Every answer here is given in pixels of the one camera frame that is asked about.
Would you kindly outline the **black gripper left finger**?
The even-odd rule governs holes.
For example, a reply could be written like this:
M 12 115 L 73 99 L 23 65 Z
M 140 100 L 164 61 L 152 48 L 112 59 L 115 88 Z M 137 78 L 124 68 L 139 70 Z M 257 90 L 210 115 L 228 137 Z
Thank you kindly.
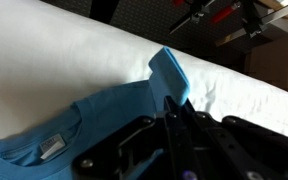
M 199 164 L 188 127 L 185 106 L 177 105 L 170 96 L 164 99 L 168 152 L 175 180 L 200 180 Z

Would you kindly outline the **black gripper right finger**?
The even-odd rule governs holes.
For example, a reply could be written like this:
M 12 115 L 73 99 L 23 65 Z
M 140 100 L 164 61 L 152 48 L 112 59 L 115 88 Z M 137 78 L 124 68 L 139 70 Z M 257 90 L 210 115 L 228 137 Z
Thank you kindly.
M 186 100 L 184 112 L 194 137 L 205 146 L 198 158 L 205 160 L 208 175 L 220 180 L 261 180 L 258 163 L 238 143 L 234 136 L 209 113 L 195 111 Z

